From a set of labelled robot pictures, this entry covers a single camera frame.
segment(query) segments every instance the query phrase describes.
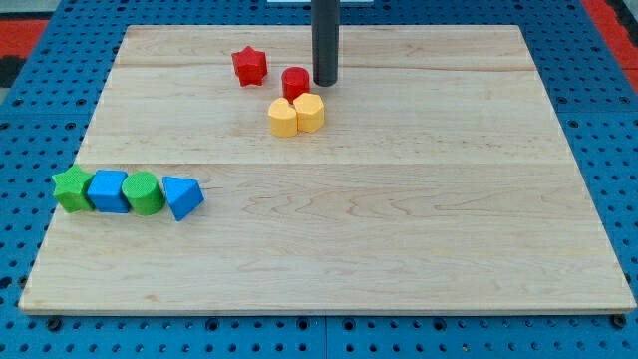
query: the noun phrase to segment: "red cylinder block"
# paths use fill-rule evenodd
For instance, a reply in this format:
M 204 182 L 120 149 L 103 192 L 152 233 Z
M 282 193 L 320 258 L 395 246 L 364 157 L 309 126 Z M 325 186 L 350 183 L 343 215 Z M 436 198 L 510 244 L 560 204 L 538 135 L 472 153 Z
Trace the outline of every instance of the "red cylinder block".
M 283 97 L 292 104 L 292 101 L 299 95 L 310 92 L 310 75 L 304 68 L 287 68 L 281 74 L 281 87 Z

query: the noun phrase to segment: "green cylinder block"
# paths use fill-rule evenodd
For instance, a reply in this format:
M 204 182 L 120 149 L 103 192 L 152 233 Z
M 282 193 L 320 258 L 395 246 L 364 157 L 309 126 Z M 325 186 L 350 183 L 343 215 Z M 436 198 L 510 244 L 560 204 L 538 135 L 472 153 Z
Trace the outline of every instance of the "green cylinder block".
M 122 183 L 122 193 L 131 208 L 140 215 L 155 214 L 166 203 L 158 179 L 148 172 L 128 176 Z

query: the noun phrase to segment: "green block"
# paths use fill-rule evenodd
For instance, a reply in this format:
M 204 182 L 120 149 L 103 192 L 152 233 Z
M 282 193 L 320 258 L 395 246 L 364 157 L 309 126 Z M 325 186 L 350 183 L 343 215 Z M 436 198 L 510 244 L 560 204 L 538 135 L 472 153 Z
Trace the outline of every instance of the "green block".
M 166 203 L 158 179 L 148 172 L 128 176 L 122 183 L 122 193 L 131 208 L 140 215 L 155 214 Z
M 53 175 L 53 182 L 56 184 L 53 197 L 68 213 L 93 210 L 93 204 L 87 197 L 87 189 L 92 179 L 93 174 L 82 171 L 78 165 L 73 165 L 65 172 Z

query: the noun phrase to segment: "blue triangular prism block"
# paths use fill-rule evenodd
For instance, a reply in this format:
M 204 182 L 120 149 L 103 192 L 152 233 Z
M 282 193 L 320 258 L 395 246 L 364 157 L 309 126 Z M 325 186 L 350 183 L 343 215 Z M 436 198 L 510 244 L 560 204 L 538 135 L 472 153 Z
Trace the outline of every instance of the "blue triangular prism block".
M 168 206 L 177 221 L 182 220 L 203 202 L 203 193 L 195 179 L 164 177 L 161 182 Z

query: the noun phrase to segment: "blue pegboard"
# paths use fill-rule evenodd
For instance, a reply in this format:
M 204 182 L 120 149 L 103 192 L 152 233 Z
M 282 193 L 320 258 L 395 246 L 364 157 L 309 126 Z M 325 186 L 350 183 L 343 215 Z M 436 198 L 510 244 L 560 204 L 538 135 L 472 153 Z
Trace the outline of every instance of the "blue pegboard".
M 634 293 L 638 99 L 569 0 L 376 0 L 345 24 L 516 24 Z M 80 146 L 131 24 L 309 24 L 265 0 L 63 0 L 0 107 L 0 357 L 638 356 L 638 316 L 511 318 L 28 317 L 16 307 L 51 219 L 50 176 Z

